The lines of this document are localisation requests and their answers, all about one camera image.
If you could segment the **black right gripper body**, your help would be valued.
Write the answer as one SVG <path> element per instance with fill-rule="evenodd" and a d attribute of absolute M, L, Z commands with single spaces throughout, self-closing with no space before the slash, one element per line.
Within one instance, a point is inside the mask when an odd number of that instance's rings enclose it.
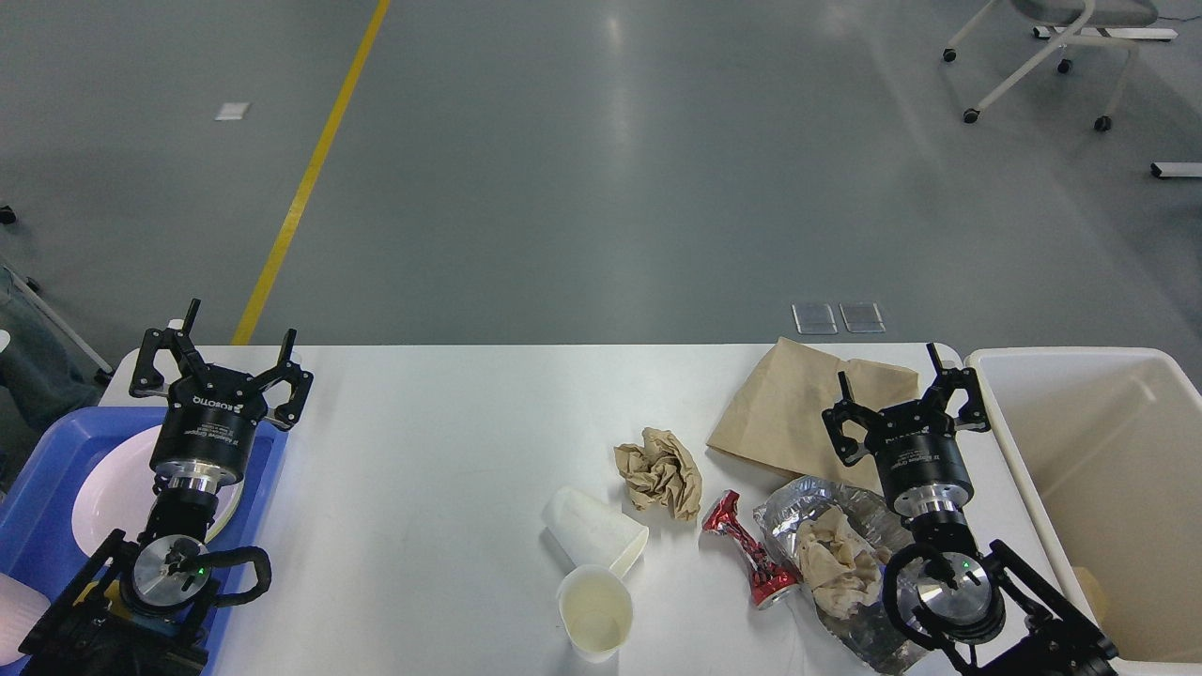
<path fill-rule="evenodd" d="M 883 498 L 902 517 L 960 511 L 974 486 L 957 438 L 924 431 L 883 441 L 874 451 Z"/>

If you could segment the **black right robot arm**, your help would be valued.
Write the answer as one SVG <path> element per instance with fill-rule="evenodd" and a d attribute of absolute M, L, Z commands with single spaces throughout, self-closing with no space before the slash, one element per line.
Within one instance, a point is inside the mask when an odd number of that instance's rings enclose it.
<path fill-rule="evenodd" d="M 962 675 L 1112 675 L 1115 644 L 1005 542 L 980 552 L 964 509 L 974 486 L 957 435 L 989 431 L 978 373 L 945 367 L 915 401 L 874 410 L 841 398 L 825 431 L 843 466 L 870 457 L 883 502 L 914 534 L 883 573 L 889 624 Z"/>

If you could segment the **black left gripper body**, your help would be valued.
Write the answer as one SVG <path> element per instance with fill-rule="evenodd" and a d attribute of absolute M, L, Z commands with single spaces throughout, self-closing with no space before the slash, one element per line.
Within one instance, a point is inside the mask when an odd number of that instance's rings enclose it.
<path fill-rule="evenodd" d="M 150 469 L 173 476 L 183 466 L 213 466 L 224 481 L 244 479 L 254 435 L 262 420 L 262 395 L 230 403 L 206 395 L 168 398 L 167 414 L 150 456 Z"/>

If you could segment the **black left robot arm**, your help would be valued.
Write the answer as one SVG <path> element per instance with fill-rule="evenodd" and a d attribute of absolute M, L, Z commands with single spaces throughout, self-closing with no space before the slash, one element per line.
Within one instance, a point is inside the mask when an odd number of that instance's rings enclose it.
<path fill-rule="evenodd" d="M 297 331 L 257 374 L 203 358 L 192 300 L 177 327 L 145 330 L 129 395 L 161 397 L 163 423 L 147 467 L 154 502 L 136 536 L 117 528 L 19 644 L 25 675 L 200 675 L 206 619 L 270 591 L 258 546 L 218 548 L 209 534 L 224 492 L 246 479 L 258 428 L 300 420 L 313 372 L 297 364 Z"/>

